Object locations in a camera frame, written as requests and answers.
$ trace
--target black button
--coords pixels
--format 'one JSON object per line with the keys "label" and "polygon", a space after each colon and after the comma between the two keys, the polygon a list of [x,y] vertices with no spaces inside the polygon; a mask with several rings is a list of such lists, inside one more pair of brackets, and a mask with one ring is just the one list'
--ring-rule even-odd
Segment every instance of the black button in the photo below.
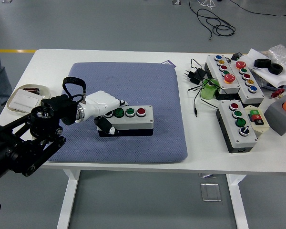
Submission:
{"label": "black button", "polygon": [[255,125],[264,125],[264,122],[262,119],[256,119],[254,120],[254,122],[255,122]]}

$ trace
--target power adapter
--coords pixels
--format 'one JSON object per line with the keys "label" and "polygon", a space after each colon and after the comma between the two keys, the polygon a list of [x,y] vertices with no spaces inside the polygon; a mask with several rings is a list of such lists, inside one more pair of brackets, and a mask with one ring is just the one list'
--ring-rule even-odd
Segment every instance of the power adapter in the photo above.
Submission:
{"label": "power adapter", "polygon": [[190,81],[196,85],[199,85],[206,74],[206,71],[204,71],[202,68],[197,68],[196,72],[187,70],[186,72],[188,72],[188,74],[185,73],[185,75],[187,75],[187,77],[190,78]]}

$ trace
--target blue cushion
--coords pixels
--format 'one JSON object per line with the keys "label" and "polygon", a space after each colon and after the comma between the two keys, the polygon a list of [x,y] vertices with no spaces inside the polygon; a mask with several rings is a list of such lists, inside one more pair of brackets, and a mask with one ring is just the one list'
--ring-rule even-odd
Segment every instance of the blue cushion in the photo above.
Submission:
{"label": "blue cushion", "polygon": [[[103,90],[129,105],[152,105],[152,136],[99,137],[93,117],[63,127],[66,144],[49,160],[95,163],[169,163],[187,157],[177,76],[172,65],[85,62],[69,76],[86,82],[87,94]],[[71,94],[81,88],[67,84]]]}

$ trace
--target floor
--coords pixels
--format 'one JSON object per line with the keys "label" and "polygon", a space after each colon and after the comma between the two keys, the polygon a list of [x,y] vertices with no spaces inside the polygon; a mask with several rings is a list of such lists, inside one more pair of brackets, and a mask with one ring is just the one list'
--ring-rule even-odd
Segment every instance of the floor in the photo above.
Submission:
{"label": "floor", "polygon": [[[234,1],[254,12],[286,14],[286,0]],[[181,3],[0,1],[1,61],[15,88],[33,56],[28,50],[41,48],[248,53],[286,47],[286,17],[214,1],[211,12],[236,31],[209,41],[210,32],[189,1]],[[202,8],[195,0],[191,6],[196,12]],[[39,169],[31,177],[6,174],[0,179],[0,228],[55,228],[67,181],[61,170]],[[221,202],[202,201],[200,183],[210,182],[219,184]],[[240,190],[250,229],[286,229],[286,176],[250,175]],[[235,229],[236,223],[224,175],[205,180],[198,174],[82,171],[69,228]]]}

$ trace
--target black rubber ring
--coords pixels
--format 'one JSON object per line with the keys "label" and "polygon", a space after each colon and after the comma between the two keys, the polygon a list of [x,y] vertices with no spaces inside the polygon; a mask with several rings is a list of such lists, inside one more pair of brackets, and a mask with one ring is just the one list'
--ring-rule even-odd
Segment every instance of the black rubber ring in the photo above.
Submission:
{"label": "black rubber ring", "polygon": [[254,61],[254,67],[256,68],[269,68],[271,65],[270,59],[257,59]]}
{"label": "black rubber ring", "polygon": [[268,70],[270,73],[274,75],[279,75],[282,72],[283,67],[277,63],[272,63],[270,67],[268,68]]}

